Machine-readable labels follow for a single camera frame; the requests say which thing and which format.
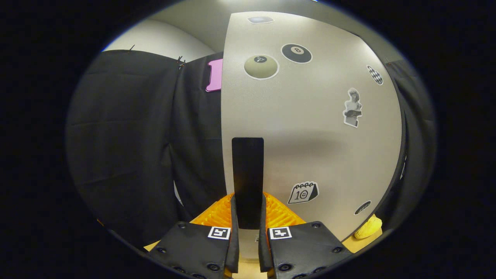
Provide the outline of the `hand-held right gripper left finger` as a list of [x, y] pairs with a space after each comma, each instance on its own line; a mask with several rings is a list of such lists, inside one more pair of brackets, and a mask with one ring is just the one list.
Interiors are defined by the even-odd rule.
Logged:
[[179, 221], [149, 246], [157, 262], [197, 279], [230, 279], [239, 270], [234, 194], [214, 202], [192, 221]]

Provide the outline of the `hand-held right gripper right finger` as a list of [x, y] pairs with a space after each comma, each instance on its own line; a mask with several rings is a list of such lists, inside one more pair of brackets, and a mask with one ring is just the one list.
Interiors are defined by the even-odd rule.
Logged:
[[315, 278], [352, 257], [322, 222], [305, 222], [274, 196], [262, 194], [259, 268], [268, 279]]

